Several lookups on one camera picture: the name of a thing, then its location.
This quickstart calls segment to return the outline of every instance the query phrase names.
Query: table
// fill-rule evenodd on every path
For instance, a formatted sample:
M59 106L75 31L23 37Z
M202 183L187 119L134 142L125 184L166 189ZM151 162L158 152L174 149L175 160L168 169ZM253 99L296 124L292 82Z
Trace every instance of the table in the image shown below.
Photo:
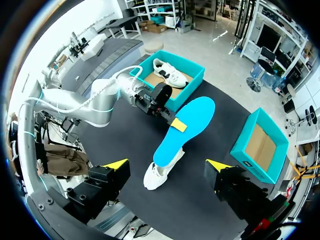
M146 115L123 99L114 105L110 124L96 128L83 123L80 141L93 165L129 159L131 177L119 199L137 217L174 240L220 239L236 237L247 223L237 218L226 202L220 202L204 178L205 160L240 165L230 151L250 114L224 92L206 81L188 98L207 96L215 102L215 113L208 127L183 146L185 154L168 176L167 182L149 191L144 174L169 126L161 118ZM286 173L286 159L276 185L246 175L274 198Z
M235 14L235 11L236 11L236 10L231 10L230 8L226 8L226 7L223 9L223 12L229 12L229 16L230 16L230 19L231 19L231 20L233 20L233 19L232 19L232 14Z
M118 29L121 28L122 34L125 39L128 38L127 32L136 32L137 34L131 37L131 39L135 39L138 36L141 36L140 27L137 22L137 16L130 16L130 17L124 17L121 19L117 19L115 22L109 24L106 26L107 29L109 29L109 32L111 33L113 38L116 38L114 32L112 29ZM126 26L135 24L136 30L126 30Z

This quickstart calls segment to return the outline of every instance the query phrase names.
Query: yellow triangle marker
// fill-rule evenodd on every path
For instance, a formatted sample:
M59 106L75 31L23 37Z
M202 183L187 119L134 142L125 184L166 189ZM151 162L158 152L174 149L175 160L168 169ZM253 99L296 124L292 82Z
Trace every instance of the yellow triangle marker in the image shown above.
M107 165L103 165L101 167L109 167L111 169L114 169L115 171L120 168L126 161L129 161L128 158L126 159L123 159L123 160L120 160L120 161L116 161L116 162L113 162L113 163L109 163Z
M233 168L234 167L234 166L226 165L226 164L223 164L221 162L213 161L213 160L210 160L210 159L207 159L205 161L209 162L219 173L220 173L221 169Z

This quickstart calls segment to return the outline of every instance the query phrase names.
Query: open box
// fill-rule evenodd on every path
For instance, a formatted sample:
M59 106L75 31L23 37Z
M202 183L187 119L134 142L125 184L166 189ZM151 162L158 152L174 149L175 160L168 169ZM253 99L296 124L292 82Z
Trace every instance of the open box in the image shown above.
M258 108L247 118L230 154L261 182L275 184L288 147L289 142L276 123Z
M139 64L143 68L143 71L138 79L148 85L151 90L153 90L158 83L162 83L164 81L163 78L157 77L153 73L154 59L160 59L161 61L171 64L186 76L189 82L184 89L172 88L172 95L165 106L171 111L176 112L203 81L205 68L181 56L159 50ZM139 69L135 68L130 72L130 75L135 76L138 71Z

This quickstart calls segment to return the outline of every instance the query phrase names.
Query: robotic arm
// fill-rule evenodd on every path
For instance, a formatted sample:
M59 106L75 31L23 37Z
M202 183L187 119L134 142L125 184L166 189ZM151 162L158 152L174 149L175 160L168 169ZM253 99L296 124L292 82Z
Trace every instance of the robotic arm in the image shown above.
M139 68L135 77L123 73ZM165 108L172 94L172 88L159 83L151 92L139 80L141 66L130 66L116 72L110 79L97 79L92 83L90 98L86 99L76 92L62 89L41 89L37 83L31 96L22 104L19 111L18 150L22 174L27 192L46 189L57 183L50 175L38 176L37 159L34 144L34 112L54 111L68 117L78 118L94 127L103 128L111 121L114 104L119 98L125 99L131 106L138 107L148 115L161 116L169 124L175 116Z

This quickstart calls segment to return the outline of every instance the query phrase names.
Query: office chair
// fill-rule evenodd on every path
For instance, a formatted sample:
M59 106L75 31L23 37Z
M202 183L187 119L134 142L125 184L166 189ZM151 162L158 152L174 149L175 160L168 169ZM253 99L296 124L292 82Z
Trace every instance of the office chair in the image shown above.
M276 55L267 49L266 47L262 47L258 61L254 64L252 70L250 71L251 77L246 79L246 84L255 92L259 93L261 91L261 87L263 86L263 82L261 78L269 78L274 76L274 70L272 66L274 65L276 60Z

